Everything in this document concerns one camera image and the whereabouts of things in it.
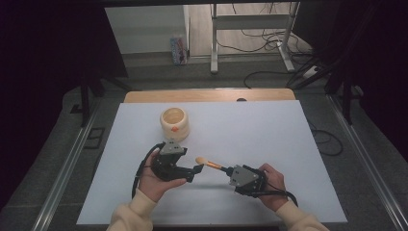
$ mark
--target power strip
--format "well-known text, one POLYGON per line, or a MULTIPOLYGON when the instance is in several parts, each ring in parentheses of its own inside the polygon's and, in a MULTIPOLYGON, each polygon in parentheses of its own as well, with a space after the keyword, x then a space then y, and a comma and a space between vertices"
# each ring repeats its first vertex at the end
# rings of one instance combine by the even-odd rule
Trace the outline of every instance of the power strip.
POLYGON ((305 79, 309 79, 310 77, 314 76, 316 73, 318 73, 318 71, 320 70, 320 67, 317 67, 315 65, 313 65, 312 67, 310 67, 310 69, 308 71, 306 71, 303 74, 303 78, 305 79))

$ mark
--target hand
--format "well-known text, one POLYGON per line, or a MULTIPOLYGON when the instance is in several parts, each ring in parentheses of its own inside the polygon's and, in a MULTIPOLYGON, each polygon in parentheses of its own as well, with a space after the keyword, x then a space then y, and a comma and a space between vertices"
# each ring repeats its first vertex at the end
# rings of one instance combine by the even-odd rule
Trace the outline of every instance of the hand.
POLYGON ((153 173, 150 166, 152 164, 153 158, 159 154, 159 151, 159 149, 156 149, 147 158, 146 165, 144 166, 144 170, 141 174, 139 182, 139 190, 154 202, 158 202, 167 190, 184 185, 187 182, 186 179, 176 179, 166 182, 159 179, 153 173))
MULTIPOLYGON (((277 189, 282 191, 285 190, 284 176, 282 173, 268 164, 263 164, 259 167, 259 170, 263 171, 267 176, 268 184, 265 187, 266 191, 276 191, 277 189)), ((259 196, 259 198, 262 203, 273 212, 276 212, 288 201, 288 198, 283 195, 262 195, 259 196)))

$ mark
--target white tabletop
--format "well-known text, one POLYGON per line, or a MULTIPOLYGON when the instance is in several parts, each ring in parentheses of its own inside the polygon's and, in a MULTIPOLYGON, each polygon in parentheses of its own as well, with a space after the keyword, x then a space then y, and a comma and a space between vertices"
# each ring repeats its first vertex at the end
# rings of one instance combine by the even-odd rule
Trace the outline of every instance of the white tabletop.
MULTIPOLYGON (((78 224, 108 224, 120 203, 131 200, 139 164, 165 141, 160 114, 180 107, 191 133, 180 144, 188 152, 177 165, 191 168, 196 157, 225 167, 269 163, 285 175, 299 207, 321 222, 346 222, 343 209, 297 100, 264 102, 121 104, 78 224)), ((259 199, 240 195, 224 172, 204 167, 192 183, 166 192, 152 214, 155 225, 268 225, 280 219, 259 199)))

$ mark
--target wall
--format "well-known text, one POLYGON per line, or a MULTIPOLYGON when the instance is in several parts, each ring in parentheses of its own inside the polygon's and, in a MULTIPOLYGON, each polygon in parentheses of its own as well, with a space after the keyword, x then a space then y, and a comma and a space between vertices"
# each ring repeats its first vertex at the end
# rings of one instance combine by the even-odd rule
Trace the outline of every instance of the wall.
POLYGON ((170 51, 169 39, 180 35, 187 48, 186 10, 185 6, 105 9, 121 54, 170 51))

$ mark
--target beige sleeve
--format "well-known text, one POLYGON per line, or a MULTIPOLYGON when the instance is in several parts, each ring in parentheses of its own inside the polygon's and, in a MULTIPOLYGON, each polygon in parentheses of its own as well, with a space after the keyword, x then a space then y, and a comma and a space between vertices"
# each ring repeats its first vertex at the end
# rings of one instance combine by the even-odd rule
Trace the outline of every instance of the beige sleeve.
POLYGON ((157 203, 137 189, 135 197, 129 204, 122 204, 116 208, 108 230, 151 231, 153 223, 150 214, 156 205, 157 203))
POLYGON ((282 205, 282 207, 276 211, 276 215, 285 222, 289 231, 328 231, 315 216, 304 213, 291 201, 282 205))

